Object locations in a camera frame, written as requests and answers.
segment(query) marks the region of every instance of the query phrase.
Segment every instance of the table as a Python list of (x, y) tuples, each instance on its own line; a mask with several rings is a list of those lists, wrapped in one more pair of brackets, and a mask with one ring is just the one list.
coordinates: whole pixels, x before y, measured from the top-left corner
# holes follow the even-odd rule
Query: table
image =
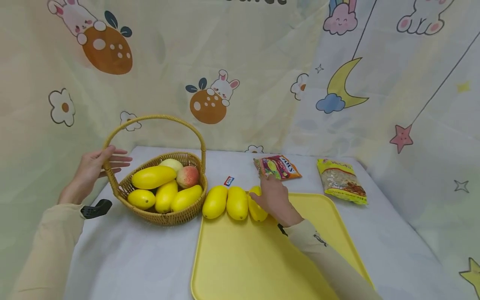
[[(200, 150), (137, 146), (132, 165), (116, 174), (120, 181), (145, 161), (162, 153)], [(249, 190), (258, 185), (254, 157), (266, 154), (207, 151), (208, 187), (222, 185)], [(290, 192), (323, 194), (316, 168), (318, 157), (288, 155), (303, 175), (285, 181)], [(333, 198), (379, 294), (385, 300), (463, 299), (428, 246), (392, 207), (368, 173), (350, 163), (364, 187), (369, 205)], [(95, 200), (109, 199), (110, 211), (87, 220), (73, 254), (65, 300), (191, 300), (190, 279), (201, 216), (175, 227), (160, 227), (128, 211), (109, 184)]]

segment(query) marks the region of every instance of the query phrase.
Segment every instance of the apple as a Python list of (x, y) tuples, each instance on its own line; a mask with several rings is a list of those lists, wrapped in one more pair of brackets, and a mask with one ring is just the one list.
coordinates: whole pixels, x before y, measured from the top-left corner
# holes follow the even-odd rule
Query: apple
[(183, 167), (177, 173), (177, 183), (184, 189), (190, 188), (196, 184), (198, 184), (198, 179), (200, 175), (198, 174), (198, 170), (192, 166)]
[(165, 159), (160, 163), (159, 166), (170, 167), (174, 169), (176, 173), (178, 173), (178, 171), (180, 171), (183, 168), (183, 165), (181, 164), (181, 162), (173, 158)]

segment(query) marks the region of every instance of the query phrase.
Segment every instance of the pink star print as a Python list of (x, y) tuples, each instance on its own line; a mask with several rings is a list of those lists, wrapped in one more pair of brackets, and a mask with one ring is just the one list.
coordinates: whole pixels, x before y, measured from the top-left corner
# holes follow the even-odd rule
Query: pink star print
[(395, 125), (396, 136), (390, 140), (390, 143), (396, 144), (396, 149), (399, 154), (402, 152), (404, 146), (413, 144), (412, 138), (410, 137), (411, 129), (412, 125), (408, 126), (407, 128)]

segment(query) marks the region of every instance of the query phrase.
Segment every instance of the beige sleeve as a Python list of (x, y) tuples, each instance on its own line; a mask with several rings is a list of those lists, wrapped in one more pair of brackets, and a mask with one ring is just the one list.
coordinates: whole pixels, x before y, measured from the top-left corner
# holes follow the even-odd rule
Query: beige sleeve
[(372, 286), (318, 234), (308, 220), (284, 228), (288, 238), (322, 272), (340, 300), (382, 299)]
[(84, 226), (82, 207), (59, 204), (43, 213), (10, 300), (63, 299), (73, 249)]

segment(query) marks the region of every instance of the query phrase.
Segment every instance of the yellow mango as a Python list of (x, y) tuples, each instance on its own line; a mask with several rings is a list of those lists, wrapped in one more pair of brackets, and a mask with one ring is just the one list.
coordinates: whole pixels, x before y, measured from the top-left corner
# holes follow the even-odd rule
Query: yellow mango
[(147, 210), (155, 205), (155, 195), (147, 190), (135, 190), (128, 194), (127, 201), (141, 210)]
[(169, 182), (160, 186), (155, 195), (155, 210), (161, 214), (168, 213), (170, 211), (172, 201), (175, 199), (178, 191), (179, 187), (176, 180), (170, 180)]
[(254, 199), (250, 197), (250, 193), (255, 193), (259, 196), (262, 195), (262, 190), (259, 186), (254, 186), (250, 189), (248, 195), (248, 210), (250, 211), (250, 216), (257, 222), (263, 222), (268, 217), (268, 213), (264, 211)]
[(187, 188), (180, 191), (175, 195), (172, 204), (170, 206), (173, 212), (185, 209), (195, 203), (195, 201), (202, 195), (203, 189), (200, 185), (194, 185), (191, 188)]
[(245, 191), (238, 186), (228, 190), (227, 213), (234, 220), (245, 220), (248, 216), (248, 199)]
[(167, 166), (149, 167), (132, 176), (132, 184), (137, 189), (151, 190), (177, 177), (174, 169)]
[(228, 189), (226, 186), (218, 185), (213, 187), (205, 199), (202, 207), (202, 214), (207, 219), (215, 219), (222, 215), (227, 206)]

